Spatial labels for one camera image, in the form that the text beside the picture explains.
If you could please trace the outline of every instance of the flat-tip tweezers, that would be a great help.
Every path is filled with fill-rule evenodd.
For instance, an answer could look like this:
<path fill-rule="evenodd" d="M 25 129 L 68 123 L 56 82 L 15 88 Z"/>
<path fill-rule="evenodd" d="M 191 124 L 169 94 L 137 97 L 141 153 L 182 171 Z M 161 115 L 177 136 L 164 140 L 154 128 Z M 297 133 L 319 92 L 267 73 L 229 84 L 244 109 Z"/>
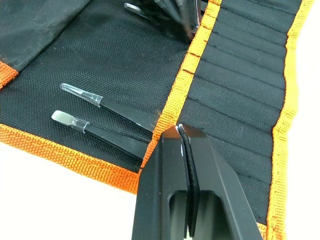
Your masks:
<path fill-rule="evenodd" d="M 157 114 L 144 112 L 130 106 L 116 103 L 103 96 L 82 90 L 66 83 L 62 83 L 60 88 L 99 108 L 107 109 L 147 132 L 152 133 L 157 123 Z M 137 160 L 144 158 L 148 147 L 148 144 L 144 142 L 91 125 L 88 121 L 74 117 L 63 111 L 56 110 L 52 114 L 51 118 L 60 124 L 71 127 L 84 134 L 92 135 Z"/>

